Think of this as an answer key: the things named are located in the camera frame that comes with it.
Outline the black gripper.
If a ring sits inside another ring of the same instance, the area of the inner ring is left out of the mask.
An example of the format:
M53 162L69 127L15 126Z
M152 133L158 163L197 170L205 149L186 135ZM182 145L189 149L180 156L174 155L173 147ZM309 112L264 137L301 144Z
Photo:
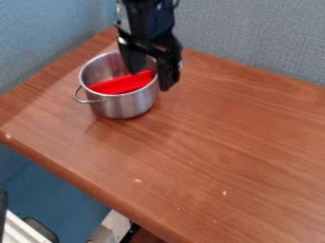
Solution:
M146 55L157 60L161 91L180 82L182 44L174 36L181 0L115 0L118 47L132 74L146 68Z

